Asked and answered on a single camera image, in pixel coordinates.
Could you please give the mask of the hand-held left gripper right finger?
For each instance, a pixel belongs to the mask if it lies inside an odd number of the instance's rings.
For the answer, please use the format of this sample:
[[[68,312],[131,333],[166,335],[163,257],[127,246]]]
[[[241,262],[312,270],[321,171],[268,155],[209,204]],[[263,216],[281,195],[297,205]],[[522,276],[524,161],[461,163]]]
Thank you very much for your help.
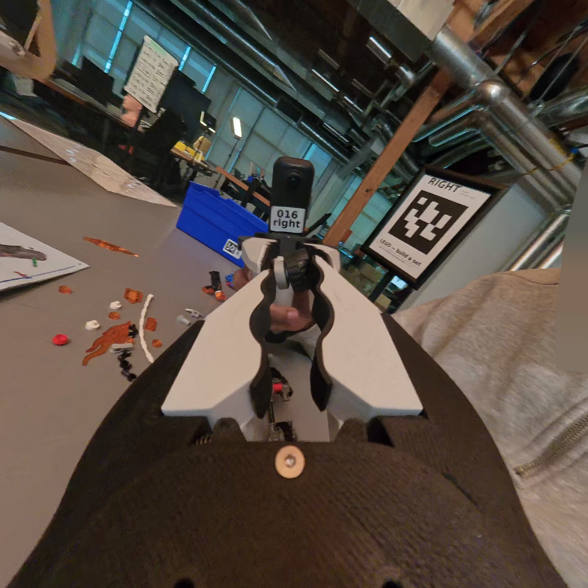
[[[323,257],[313,256],[312,269],[317,408],[339,422],[420,415],[422,402],[382,314]]]

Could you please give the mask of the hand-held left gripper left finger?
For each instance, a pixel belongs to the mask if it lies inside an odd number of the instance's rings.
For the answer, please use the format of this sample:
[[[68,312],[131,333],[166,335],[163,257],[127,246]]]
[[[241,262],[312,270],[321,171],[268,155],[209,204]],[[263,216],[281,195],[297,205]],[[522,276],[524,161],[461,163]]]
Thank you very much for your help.
[[[205,320],[161,411],[166,416],[262,418],[272,397],[266,335],[272,271],[263,270]]]

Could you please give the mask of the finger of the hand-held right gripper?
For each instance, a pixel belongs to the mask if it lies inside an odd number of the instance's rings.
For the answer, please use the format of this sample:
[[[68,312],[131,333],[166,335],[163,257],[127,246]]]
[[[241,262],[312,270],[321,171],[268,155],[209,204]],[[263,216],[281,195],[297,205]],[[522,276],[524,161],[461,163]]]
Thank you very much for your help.
[[[277,255],[276,247],[276,239],[255,236],[242,238],[241,252],[245,268],[253,276],[266,270],[273,274],[273,260]]]
[[[315,255],[324,259],[335,271],[341,271],[341,256],[337,248],[315,243]]]

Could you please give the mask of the black lego tire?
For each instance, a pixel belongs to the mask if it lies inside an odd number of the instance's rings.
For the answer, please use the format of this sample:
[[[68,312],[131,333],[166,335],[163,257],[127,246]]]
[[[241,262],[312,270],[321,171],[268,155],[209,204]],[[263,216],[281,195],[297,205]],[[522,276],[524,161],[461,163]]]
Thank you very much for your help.
[[[285,256],[284,266],[294,293],[305,292],[313,288],[311,257],[305,247]]]

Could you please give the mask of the blue plastic bin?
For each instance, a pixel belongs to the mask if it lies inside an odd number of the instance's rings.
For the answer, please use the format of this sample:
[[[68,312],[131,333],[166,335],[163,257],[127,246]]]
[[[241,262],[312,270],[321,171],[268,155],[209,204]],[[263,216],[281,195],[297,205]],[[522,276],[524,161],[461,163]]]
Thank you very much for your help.
[[[268,225],[219,191],[191,182],[176,227],[188,236],[242,268],[240,237],[265,233]]]

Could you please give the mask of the black lego motorcycle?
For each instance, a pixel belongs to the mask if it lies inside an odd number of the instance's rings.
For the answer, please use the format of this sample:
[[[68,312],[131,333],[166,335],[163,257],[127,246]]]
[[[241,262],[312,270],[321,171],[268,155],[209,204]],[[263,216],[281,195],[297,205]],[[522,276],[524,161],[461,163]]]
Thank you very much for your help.
[[[288,380],[275,367],[270,368],[272,396],[267,411],[268,440],[271,442],[296,442],[297,432],[292,420],[289,403],[293,391]]]

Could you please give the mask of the instruction booklet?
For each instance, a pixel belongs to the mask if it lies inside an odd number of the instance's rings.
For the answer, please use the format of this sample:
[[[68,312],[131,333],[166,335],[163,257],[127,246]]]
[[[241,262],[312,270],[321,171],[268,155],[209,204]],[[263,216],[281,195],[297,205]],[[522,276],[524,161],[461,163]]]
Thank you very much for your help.
[[[31,286],[89,268],[73,256],[1,224],[1,291]]]

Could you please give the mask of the orange lego flame piece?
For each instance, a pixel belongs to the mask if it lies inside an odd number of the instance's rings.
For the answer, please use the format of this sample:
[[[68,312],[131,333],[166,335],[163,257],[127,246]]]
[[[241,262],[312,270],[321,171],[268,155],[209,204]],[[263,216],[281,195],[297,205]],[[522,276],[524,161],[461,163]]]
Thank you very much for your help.
[[[131,321],[127,321],[108,328],[92,343],[89,349],[86,349],[86,355],[82,360],[82,365],[87,366],[95,357],[104,355],[112,345],[132,343],[133,339],[130,335],[132,324]]]

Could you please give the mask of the long orange lego flame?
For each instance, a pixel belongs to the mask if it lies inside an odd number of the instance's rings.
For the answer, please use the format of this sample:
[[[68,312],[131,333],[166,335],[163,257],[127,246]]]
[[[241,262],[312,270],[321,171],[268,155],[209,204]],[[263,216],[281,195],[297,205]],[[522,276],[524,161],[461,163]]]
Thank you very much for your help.
[[[132,251],[130,251],[130,250],[124,248],[124,247],[114,245],[113,243],[104,241],[102,239],[91,238],[91,237],[85,236],[85,237],[83,237],[83,240],[86,241],[86,242],[88,242],[88,243],[91,243],[91,244],[94,244],[96,246],[99,246],[99,247],[101,247],[103,249],[107,249],[109,251],[112,251],[112,252],[127,254],[127,255],[133,256],[135,258],[136,257],[139,257],[138,254],[135,254]]]

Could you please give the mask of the person's right hand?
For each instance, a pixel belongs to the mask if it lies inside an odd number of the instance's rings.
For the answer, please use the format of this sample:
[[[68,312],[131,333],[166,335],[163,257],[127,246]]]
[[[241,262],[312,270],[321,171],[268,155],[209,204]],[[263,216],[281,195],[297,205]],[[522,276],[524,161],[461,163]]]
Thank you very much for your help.
[[[312,318],[313,295],[309,291],[295,292],[290,305],[273,303],[270,306],[271,327],[275,333],[302,332],[315,324]]]

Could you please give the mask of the orange flame minifigure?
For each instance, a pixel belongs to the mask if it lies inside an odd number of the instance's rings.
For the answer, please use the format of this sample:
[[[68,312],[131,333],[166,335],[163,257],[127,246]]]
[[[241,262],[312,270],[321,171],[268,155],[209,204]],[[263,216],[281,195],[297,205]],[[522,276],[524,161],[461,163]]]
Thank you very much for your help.
[[[216,270],[209,272],[210,284],[202,287],[202,292],[214,297],[218,302],[224,302],[226,295],[222,287],[222,280],[220,274]]]

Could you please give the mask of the wooden desk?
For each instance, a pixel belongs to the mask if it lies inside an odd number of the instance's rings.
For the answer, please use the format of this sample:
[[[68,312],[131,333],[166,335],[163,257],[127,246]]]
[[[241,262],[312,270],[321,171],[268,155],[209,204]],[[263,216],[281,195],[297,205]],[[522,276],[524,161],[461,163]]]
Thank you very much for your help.
[[[224,177],[225,180],[231,182],[233,185],[244,190],[247,193],[248,199],[255,198],[259,202],[262,202],[265,206],[268,206],[268,207],[270,206],[269,200],[267,198],[265,198],[263,195],[261,195],[259,192],[256,192],[255,190],[253,190],[253,188],[251,188],[250,184],[248,184],[242,180],[239,180],[234,175],[232,175],[228,171],[224,170],[221,166],[215,166],[215,170],[222,177]]]

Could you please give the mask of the yellow box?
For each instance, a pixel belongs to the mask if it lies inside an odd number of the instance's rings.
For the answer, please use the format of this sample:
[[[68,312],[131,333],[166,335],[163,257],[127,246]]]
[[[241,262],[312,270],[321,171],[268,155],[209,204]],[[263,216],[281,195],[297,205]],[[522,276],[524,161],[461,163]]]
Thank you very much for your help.
[[[207,137],[201,136],[192,145],[181,141],[177,142],[171,149],[171,153],[186,162],[201,163],[205,162],[211,145],[212,143]]]

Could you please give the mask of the person's grey sweater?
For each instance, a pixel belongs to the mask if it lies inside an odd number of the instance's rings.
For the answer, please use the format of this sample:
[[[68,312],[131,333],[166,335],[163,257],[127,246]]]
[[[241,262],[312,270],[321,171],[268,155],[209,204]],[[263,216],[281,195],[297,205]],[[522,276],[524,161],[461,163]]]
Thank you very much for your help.
[[[556,366],[559,281],[496,273],[393,318],[481,416],[557,572],[587,587],[587,374]]]

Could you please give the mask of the black office chair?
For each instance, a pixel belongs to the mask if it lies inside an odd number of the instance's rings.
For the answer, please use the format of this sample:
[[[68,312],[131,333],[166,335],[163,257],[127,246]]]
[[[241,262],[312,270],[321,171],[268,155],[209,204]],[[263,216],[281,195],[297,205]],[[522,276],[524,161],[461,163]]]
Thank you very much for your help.
[[[182,138],[187,126],[182,116],[167,109],[147,129],[136,145],[133,174],[149,183],[160,180],[171,150]]]

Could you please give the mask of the black monitor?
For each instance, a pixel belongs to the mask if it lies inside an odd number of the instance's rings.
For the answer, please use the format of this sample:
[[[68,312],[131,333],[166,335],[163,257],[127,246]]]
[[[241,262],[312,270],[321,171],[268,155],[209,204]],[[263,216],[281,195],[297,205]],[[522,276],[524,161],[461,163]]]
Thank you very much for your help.
[[[179,70],[175,70],[160,99],[158,109],[173,110],[182,117],[187,126],[188,142],[202,135],[201,114],[206,112],[211,100],[200,92],[191,78]]]

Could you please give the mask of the framed marker sign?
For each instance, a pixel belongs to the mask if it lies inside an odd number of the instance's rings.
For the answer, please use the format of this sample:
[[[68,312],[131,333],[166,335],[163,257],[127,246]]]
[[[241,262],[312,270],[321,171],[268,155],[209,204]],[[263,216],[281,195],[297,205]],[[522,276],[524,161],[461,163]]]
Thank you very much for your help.
[[[425,165],[360,249],[418,290],[507,191],[490,180]]]

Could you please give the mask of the printed paper sheet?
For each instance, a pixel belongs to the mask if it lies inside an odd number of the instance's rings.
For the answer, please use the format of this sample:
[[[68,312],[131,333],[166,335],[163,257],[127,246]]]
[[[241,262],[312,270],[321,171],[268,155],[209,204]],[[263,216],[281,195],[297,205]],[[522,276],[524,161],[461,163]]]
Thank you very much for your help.
[[[108,192],[137,201],[177,208],[176,204],[137,180],[99,151],[14,117],[7,116],[6,119]]]

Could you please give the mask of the pale mannequin head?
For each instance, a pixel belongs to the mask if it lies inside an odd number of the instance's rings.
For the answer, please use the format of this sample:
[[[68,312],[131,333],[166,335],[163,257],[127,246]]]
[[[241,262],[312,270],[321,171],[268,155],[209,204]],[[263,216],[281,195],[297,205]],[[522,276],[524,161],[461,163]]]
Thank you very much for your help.
[[[143,106],[130,94],[125,94],[121,105],[120,120],[129,128],[133,128],[140,118]]]

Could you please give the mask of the silver metal bar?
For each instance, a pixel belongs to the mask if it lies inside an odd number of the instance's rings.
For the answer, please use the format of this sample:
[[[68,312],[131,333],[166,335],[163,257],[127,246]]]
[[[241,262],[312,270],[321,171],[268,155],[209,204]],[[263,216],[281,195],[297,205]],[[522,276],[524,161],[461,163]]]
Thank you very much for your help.
[[[523,250],[508,263],[504,271],[515,272],[550,267],[561,254],[570,213],[570,205],[553,213]]]

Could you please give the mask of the wooden post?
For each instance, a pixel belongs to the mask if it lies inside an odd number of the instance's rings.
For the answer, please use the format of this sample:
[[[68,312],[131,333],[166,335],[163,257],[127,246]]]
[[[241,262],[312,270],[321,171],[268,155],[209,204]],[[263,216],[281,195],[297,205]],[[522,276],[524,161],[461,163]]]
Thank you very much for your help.
[[[398,162],[409,143],[412,142],[417,131],[429,118],[451,83],[452,75],[447,68],[442,68],[437,72],[334,221],[323,239],[324,245],[337,248],[342,241],[346,240],[346,235],[357,217]]]

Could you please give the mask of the white wall chart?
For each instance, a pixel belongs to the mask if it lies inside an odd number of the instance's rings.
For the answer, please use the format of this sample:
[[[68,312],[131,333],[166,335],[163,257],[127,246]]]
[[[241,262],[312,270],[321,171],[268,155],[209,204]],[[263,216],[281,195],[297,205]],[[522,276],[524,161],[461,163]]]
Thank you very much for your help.
[[[150,36],[143,44],[123,90],[155,114],[179,62]]]

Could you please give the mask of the metal ceiling duct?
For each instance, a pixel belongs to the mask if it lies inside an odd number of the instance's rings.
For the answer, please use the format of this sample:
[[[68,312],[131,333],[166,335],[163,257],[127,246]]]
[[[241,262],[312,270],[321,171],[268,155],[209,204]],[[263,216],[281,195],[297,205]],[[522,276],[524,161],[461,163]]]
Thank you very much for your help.
[[[470,113],[486,112],[486,117],[494,120],[499,129],[538,164],[539,170],[546,173],[562,198],[574,199],[582,172],[573,162],[573,156],[564,149],[555,133],[533,116],[515,92],[447,24],[437,33],[427,55],[467,93],[433,115],[422,131],[432,134]]]

